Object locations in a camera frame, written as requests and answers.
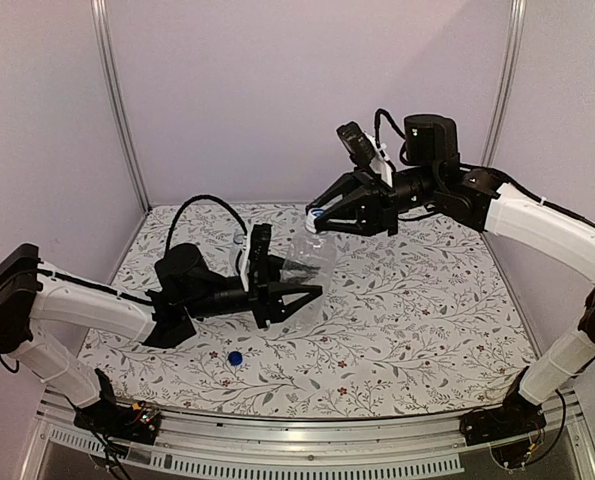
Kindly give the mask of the clear bottle white cap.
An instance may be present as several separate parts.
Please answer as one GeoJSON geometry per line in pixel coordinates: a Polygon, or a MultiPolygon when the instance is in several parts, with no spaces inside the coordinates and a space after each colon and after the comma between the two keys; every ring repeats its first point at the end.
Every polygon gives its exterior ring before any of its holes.
{"type": "Polygon", "coordinates": [[[320,318],[324,299],[329,291],[336,264],[336,240],[330,232],[318,233],[315,221],[324,210],[311,208],[302,227],[292,237],[288,246],[281,281],[290,284],[320,286],[322,294],[291,315],[288,321],[297,330],[311,329],[320,318]]]}

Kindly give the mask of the Pepsi bottle blue label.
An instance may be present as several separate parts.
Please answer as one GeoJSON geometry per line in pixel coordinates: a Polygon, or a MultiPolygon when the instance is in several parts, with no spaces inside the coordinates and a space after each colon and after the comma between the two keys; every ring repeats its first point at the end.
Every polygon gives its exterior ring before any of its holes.
{"type": "Polygon", "coordinates": [[[243,231],[236,231],[232,238],[229,253],[231,270],[237,276],[246,272],[248,265],[249,235],[243,231]]]}

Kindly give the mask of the blue bottle cap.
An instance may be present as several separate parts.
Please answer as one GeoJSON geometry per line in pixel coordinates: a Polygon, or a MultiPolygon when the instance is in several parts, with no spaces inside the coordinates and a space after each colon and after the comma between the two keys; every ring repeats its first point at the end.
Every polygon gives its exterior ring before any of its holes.
{"type": "Polygon", "coordinates": [[[231,366],[239,366],[243,362],[243,356],[238,351],[232,351],[228,354],[227,360],[231,366]]]}

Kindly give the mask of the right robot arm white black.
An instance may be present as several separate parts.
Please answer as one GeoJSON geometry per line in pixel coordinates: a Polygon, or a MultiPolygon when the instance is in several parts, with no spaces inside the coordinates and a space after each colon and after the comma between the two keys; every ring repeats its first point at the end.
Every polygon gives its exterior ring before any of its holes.
{"type": "Polygon", "coordinates": [[[514,436],[561,385],[595,359],[595,223],[529,192],[509,175],[460,160],[454,120],[437,114],[404,118],[392,169],[378,136],[355,122],[337,128],[354,168],[306,208],[316,232],[374,236],[398,231],[399,216],[420,206],[477,232],[527,245],[591,282],[584,314],[513,382],[494,427],[514,436]]]}

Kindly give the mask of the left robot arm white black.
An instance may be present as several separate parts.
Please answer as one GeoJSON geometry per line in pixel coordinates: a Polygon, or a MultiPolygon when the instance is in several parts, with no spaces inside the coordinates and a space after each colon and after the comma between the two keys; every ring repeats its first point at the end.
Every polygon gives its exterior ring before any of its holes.
{"type": "Polygon", "coordinates": [[[195,335],[194,321],[252,313],[258,327],[286,321],[322,296],[315,284],[281,279],[278,258],[261,251],[248,271],[226,277],[209,269],[199,248],[184,243],[156,262],[160,290],[143,296],[73,276],[22,244],[0,263],[0,355],[28,367],[40,380],[87,408],[105,434],[125,426],[123,408],[105,381],[44,332],[43,321],[105,331],[154,349],[172,349],[195,335]]]}

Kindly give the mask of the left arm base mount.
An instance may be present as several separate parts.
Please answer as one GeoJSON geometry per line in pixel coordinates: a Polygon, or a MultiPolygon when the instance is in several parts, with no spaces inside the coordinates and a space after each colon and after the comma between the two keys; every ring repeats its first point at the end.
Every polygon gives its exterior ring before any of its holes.
{"type": "Polygon", "coordinates": [[[162,420],[160,409],[145,401],[118,404],[108,376],[98,368],[94,372],[100,381],[99,399],[88,407],[75,408],[74,425],[100,436],[153,445],[162,420]]]}

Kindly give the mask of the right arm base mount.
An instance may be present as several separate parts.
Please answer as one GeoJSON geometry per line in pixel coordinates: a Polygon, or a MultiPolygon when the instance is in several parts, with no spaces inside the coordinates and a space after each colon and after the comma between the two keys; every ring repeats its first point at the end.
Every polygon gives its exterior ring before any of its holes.
{"type": "Polygon", "coordinates": [[[488,444],[503,469],[523,469],[537,460],[547,422],[540,407],[476,407],[459,417],[459,432],[468,446],[488,444]]]}

